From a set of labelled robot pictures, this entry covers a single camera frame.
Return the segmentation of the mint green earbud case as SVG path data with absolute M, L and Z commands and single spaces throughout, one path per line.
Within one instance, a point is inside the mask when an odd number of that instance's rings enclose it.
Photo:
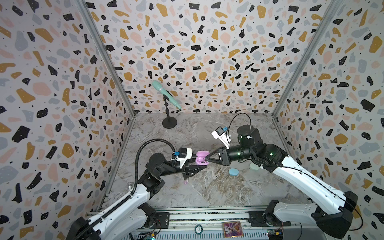
M 249 165 L 250 169 L 253 170 L 253 171 L 257 171 L 260 169 L 260 167 L 254 163 L 250 163 Z

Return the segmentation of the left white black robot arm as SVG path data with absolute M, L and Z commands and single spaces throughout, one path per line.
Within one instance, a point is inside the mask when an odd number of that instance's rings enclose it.
M 207 167 L 194 165 L 194 162 L 194 159 L 188 159 L 181 167 L 179 161 L 167 161 L 163 154 L 153 154 L 133 193 L 127 193 L 107 209 L 87 220 L 83 217 L 75 220 L 66 239 L 116 240 L 137 229 L 152 228 L 156 210 L 148 201 L 165 185 L 161 177 L 181 173 L 188 179 Z

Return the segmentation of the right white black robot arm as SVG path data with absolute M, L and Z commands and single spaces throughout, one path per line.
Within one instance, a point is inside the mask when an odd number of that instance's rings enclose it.
M 218 127 L 212 132 L 212 136 L 224 146 L 207 155 L 206 161 L 222 166 L 252 161 L 261 169 L 288 181 L 312 200 L 311 204 L 271 201 L 263 213 L 267 225 L 281 227 L 288 222 L 314 225 L 336 239 L 344 238 L 351 230 L 353 212 L 358 202 L 356 194 L 342 192 L 326 184 L 280 147 L 264 143 L 259 130 L 250 125 L 238 128 L 236 146 L 230 145 L 227 131 L 227 128 Z

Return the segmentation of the pink earbud case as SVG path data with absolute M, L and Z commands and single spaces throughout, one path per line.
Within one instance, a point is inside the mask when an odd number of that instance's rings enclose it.
M 196 153 L 196 159 L 195 163 L 199 166 L 207 166 L 209 164 L 208 161 L 206 161 L 205 157 L 210 154 L 209 151 L 198 151 Z

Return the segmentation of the blue earbud case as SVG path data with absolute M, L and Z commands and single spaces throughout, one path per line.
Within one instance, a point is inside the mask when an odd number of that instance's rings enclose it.
M 229 175 L 230 176 L 238 176 L 239 174 L 240 174 L 240 171 L 238 169 L 235 169 L 235 168 L 229 169 Z

